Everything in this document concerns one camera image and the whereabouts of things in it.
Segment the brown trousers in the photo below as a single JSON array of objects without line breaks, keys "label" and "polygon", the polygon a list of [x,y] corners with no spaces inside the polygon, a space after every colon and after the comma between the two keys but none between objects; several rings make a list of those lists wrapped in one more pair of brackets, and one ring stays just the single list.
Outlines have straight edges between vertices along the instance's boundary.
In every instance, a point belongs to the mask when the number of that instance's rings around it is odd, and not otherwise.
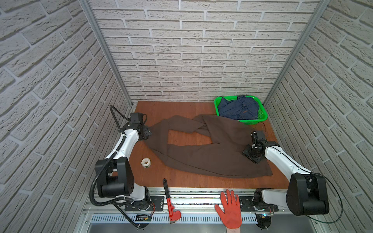
[{"label": "brown trousers", "polygon": [[[150,127],[145,144],[168,167],[186,172],[224,178],[272,176],[266,159],[254,163],[243,155],[252,144],[254,128],[238,120],[201,114],[193,119],[172,116]],[[205,145],[178,146],[168,143],[169,131],[199,133],[211,138]]]}]

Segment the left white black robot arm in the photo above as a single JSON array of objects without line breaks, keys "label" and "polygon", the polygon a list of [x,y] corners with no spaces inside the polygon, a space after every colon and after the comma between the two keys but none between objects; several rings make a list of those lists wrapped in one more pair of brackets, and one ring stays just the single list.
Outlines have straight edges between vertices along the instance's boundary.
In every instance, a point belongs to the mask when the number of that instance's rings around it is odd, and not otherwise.
[{"label": "left white black robot arm", "polygon": [[89,191],[90,202],[95,206],[126,202],[150,204],[148,188],[135,183],[129,157],[135,144],[147,140],[152,133],[143,124],[127,124],[119,132],[121,135],[113,151],[96,162],[96,177]]}]

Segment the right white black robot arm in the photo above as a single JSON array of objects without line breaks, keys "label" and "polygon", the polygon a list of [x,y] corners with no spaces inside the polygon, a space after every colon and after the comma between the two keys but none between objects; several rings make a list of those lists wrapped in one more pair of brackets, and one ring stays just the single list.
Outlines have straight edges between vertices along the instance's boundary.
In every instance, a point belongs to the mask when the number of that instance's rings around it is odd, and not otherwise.
[{"label": "right white black robot arm", "polygon": [[329,213],[326,178],[304,168],[277,143],[264,141],[247,145],[243,155],[257,165],[264,160],[271,161],[289,181],[286,191],[258,189],[261,203],[287,208],[296,216]]}]

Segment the red gloved hand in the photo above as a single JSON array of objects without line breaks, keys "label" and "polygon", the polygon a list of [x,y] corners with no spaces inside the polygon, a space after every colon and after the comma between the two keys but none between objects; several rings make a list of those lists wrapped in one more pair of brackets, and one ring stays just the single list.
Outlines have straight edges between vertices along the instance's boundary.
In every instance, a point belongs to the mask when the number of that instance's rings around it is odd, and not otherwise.
[{"label": "red gloved hand", "polygon": [[216,204],[215,210],[218,213],[222,223],[226,227],[227,233],[240,233],[242,225],[241,204],[239,196],[233,190],[226,189],[226,193],[220,193],[221,204],[224,211]]}]

